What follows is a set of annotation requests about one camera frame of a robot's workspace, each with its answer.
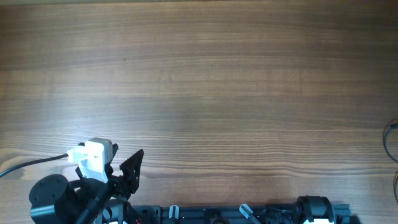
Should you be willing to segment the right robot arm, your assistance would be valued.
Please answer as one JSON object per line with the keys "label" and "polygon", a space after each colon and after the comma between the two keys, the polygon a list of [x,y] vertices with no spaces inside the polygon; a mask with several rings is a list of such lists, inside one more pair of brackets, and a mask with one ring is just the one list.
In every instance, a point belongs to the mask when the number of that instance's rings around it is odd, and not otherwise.
{"label": "right robot arm", "polygon": [[326,197],[300,196],[295,203],[296,223],[335,223],[333,206]]}

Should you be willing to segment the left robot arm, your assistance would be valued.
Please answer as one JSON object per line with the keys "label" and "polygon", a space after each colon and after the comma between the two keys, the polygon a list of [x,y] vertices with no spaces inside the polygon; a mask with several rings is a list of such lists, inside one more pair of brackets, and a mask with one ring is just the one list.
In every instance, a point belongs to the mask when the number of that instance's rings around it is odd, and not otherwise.
{"label": "left robot arm", "polygon": [[128,202],[139,188],[139,176],[144,151],[138,150],[126,159],[113,175],[105,166],[107,183],[83,177],[68,181],[61,174],[39,180],[30,190],[30,216],[35,223],[141,223],[140,215]]}

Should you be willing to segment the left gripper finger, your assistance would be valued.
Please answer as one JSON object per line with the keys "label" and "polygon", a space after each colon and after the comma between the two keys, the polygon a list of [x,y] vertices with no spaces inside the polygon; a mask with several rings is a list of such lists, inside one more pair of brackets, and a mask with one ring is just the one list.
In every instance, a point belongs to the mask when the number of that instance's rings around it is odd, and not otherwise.
{"label": "left gripper finger", "polygon": [[118,149],[119,149],[119,146],[118,146],[116,143],[114,143],[114,144],[112,145],[112,158],[110,159],[110,161],[113,160],[113,158],[115,157],[115,155],[116,155]]}
{"label": "left gripper finger", "polygon": [[119,169],[123,172],[123,180],[128,185],[129,191],[132,194],[136,193],[139,188],[143,157],[144,150],[140,149],[119,166]]}

